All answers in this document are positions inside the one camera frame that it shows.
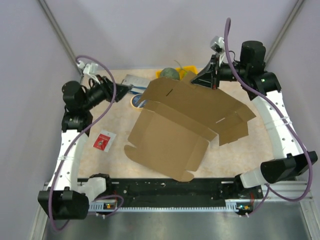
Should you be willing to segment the brown cardboard box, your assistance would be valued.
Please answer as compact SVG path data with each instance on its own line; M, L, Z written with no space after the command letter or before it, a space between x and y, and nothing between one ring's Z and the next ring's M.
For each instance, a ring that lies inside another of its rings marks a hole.
M152 80L124 147L130 160L179 182L194 178L214 138L225 145L246 137L255 117L224 91L192 84L194 78L188 72L182 80Z

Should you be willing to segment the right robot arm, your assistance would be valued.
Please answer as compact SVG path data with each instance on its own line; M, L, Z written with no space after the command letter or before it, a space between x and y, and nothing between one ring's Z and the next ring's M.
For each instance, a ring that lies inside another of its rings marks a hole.
M282 88L276 75L265 70L266 48L256 40L241 45L239 60L232 62L240 78L251 88L260 92L258 96L247 92L250 101L262 117L272 144L273 160L237 175L233 192L245 198L253 187L289 180L305 173L309 166L306 156L288 128L293 124L283 102Z

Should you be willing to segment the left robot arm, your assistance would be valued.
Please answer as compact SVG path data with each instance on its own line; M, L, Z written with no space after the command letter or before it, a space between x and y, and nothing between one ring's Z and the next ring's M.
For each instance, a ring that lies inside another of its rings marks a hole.
M109 175L98 173L78 185L80 160L95 120L91 109L103 101L120 101L131 86L114 83L106 76L89 79L89 88L77 81L62 86L65 103L61 122L61 145L53 176L46 190L38 193L38 203L51 220L83 220L90 203L98 196L109 198L114 191Z

